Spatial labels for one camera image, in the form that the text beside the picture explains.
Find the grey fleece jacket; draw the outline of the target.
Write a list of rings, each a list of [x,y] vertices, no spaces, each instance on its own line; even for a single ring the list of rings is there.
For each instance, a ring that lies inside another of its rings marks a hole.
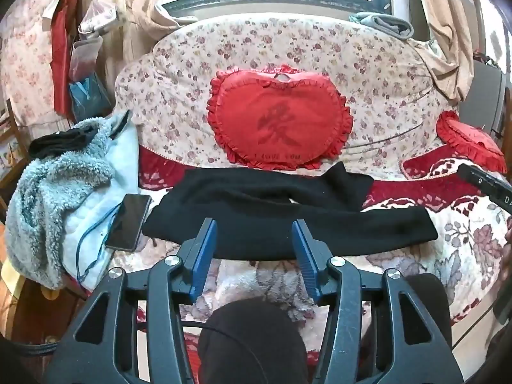
[[[25,168],[11,198],[4,240],[14,269],[51,290],[73,277],[93,290],[113,252],[105,246],[126,194],[137,194],[139,142],[129,115],[88,119],[89,144]]]

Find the black smartphone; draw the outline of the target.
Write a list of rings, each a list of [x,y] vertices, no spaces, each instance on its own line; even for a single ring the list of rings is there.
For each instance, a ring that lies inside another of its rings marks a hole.
[[[109,228],[107,248],[122,252],[136,250],[151,201],[148,195],[125,195]]]

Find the red hanging garment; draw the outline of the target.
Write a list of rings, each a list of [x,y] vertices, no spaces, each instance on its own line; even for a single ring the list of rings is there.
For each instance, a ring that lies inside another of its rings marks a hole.
[[[51,26],[51,73],[54,88],[55,112],[71,120],[71,97],[68,91],[68,72],[71,60],[71,37],[76,33],[77,0],[58,0]]]

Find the blue plastic bag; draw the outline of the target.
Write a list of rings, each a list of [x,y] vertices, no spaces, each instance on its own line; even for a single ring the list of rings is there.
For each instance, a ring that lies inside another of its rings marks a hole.
[[[112,111],[112,104],[97,73],[68,85],[71,111],[75,122],[95,117],[105,117]]]

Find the black garment on jacket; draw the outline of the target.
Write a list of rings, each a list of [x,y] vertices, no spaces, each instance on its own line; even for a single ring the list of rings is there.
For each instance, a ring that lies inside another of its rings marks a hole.
[[[86,126],[71,128],[65,132],[56,132],[32,140],[28,146],[28,155],[32,159],[45,159],[70,151],[85,148],[97,134],[97,128]]]

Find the black pants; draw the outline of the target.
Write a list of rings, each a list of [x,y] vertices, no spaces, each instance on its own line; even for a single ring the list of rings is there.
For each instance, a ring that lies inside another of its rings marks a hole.
[[[215,257],[279,261],[295,257],[292,223],[342,257],[390,252],[437,239],[423,207],[363,211],[372,177],[338,163],[318,177],[248,168],[189,169],[143,225],[147,237],[176,244],[204,219],[217,223]]]

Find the red heart-shaped pillow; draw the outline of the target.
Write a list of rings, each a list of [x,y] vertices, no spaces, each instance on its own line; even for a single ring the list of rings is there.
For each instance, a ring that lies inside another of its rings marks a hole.
[[[263,170],[318,169],[339,156],[353,127],[346,98],[321,74],[282,65],[220,71],[207,121],[233,164]]]

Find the beige curtain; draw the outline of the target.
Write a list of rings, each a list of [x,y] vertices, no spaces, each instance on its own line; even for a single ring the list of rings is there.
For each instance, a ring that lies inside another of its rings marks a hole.
[[[188,24],[158,9],[159,0],[107,0],[128,15],[133,35],[117,40],[123,61],[142,55],[150,46]],[[461,0],[421,0],[432,38],[428,42],[411,40],[412,47],[425,62],[438,89],[449,100],[464,100],[474,77],[473,45],[468,19]]]

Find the clear plastic bag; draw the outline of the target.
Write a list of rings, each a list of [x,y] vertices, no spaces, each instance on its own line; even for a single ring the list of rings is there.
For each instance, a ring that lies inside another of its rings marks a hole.
[[[68,79],[79,82],[94,71],[103,37],[119,24],[118,8],[107,0],[91,0],[78,26],[78,40],[71,50]]]

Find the small red ruffled pillow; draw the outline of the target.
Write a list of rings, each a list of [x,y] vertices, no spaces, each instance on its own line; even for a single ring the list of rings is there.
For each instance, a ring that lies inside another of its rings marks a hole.
[[[442,142],[481,167],[500,174],[508,172],[505,156],[496,142],[480,128],[460,121],[454,111],[438,116],[436,133]]]

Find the grey folded cloth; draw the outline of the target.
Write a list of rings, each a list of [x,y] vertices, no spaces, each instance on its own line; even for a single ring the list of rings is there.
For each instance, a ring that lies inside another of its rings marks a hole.
[[[414,35],[414,27],[410,22],[388,14],[358,12],[351,14],[349,20],[379,30],[401,41],[406,41]]]

